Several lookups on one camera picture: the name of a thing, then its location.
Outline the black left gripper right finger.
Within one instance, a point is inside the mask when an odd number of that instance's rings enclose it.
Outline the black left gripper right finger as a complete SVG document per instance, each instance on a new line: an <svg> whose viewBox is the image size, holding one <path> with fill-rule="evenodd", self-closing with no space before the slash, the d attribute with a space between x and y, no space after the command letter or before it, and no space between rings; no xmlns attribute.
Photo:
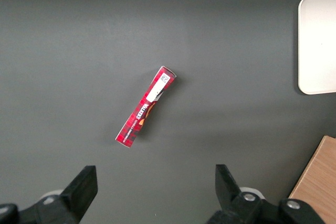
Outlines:
<svg viewBox="0 0 336 224"><path fill-rule="evenodd" d="M216 165L215 190L221 210L207 223L324 223L302 200L284 198L273 205L259 191L243 190L224 164Z"/></svg>

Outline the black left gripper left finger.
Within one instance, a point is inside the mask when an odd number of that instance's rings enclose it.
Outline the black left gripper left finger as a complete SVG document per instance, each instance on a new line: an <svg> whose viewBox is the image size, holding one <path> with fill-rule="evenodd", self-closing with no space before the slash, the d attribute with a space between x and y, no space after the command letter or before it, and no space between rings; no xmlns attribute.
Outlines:
<svg viewBox="0 0 336 224"><path fill-rule="evenodd" d="M60 193L49 192L24 210L1 204L1 223L79 223L97 192L96 167L85 166Z"/></svg>

